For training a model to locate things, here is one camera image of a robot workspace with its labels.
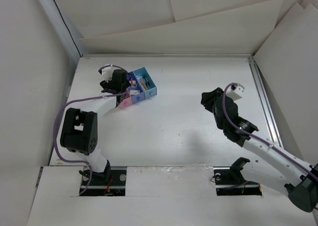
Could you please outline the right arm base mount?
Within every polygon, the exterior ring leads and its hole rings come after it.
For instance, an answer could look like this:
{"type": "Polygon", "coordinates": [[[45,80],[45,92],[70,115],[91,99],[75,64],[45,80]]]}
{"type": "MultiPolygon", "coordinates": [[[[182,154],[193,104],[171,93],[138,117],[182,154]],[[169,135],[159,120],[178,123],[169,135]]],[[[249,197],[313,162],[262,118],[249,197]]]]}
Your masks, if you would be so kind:
{"type": "Polygon", "coordinates": [[[231,166],[214,166],[210,182],[215,184],[217,196],[262,196],[260,185],[246,181],[241,173],[250,160],[237,159],[231,166]]]}

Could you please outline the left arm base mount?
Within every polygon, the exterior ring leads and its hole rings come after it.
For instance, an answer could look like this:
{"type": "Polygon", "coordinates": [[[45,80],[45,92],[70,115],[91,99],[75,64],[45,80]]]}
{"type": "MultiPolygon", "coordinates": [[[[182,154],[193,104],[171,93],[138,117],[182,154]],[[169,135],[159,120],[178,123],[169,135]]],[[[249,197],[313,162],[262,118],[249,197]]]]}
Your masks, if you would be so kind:
{"type": "Polygon", "coordinates": [[[127,168],[111,167],[108,179],[93,174],[88,188],[80,196],[125,196],[127,168]]]}

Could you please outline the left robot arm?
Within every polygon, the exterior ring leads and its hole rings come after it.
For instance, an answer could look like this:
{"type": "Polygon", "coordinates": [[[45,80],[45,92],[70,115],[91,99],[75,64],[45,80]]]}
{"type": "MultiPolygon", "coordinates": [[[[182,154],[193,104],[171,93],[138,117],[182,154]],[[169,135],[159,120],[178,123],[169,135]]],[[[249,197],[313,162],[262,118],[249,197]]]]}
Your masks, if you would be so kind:
{"type": "Polygon", "coordinates": [[[115,109],[126,98],[132,77],[126,70],[112,65],[102,68],[99,73],[104,78],[100,83],[101,94],[79,99],[79,102],[84,102],[81,108],[70,107],[66,110],[60,145],[79,158],[69,162],[88,166],[87,170],[80,172],[82,176],[103,185],[111,178],[111,167],[97,147],[98,117],[115,109]]]}

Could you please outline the white eraser with label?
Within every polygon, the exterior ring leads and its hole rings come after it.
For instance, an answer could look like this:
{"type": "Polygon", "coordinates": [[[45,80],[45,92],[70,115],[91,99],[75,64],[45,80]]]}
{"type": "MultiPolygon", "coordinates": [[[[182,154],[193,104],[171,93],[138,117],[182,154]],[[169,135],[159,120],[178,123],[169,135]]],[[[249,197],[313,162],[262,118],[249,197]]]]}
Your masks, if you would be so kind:
{"type": "Polygon", "coordinates": [[[139,90],[131,90],[131,91],[130,91],[130,95],[137,95],[137,94],[139,94],[139,93],[140,93],[139,90]]]}

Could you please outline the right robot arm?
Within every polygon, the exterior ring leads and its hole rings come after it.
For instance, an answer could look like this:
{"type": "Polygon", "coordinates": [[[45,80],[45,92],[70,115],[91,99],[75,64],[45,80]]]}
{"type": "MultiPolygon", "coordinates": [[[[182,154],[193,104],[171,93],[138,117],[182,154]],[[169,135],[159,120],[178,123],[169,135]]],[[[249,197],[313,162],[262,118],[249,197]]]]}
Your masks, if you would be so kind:
{"type": "Polygon", "coordinates": [[[263,184],[285,195],[298,209],[311,213],[318,206],[318,166],[303,161],[267,139],[250,121],[239,116],[236,100],[244,87],[230,83],[201,94],[201,105],[214,115],[224,136],[241,148],[254,153],[271,167],[240,157],[230,166],[230,178],[241,185],[263,184]]]}

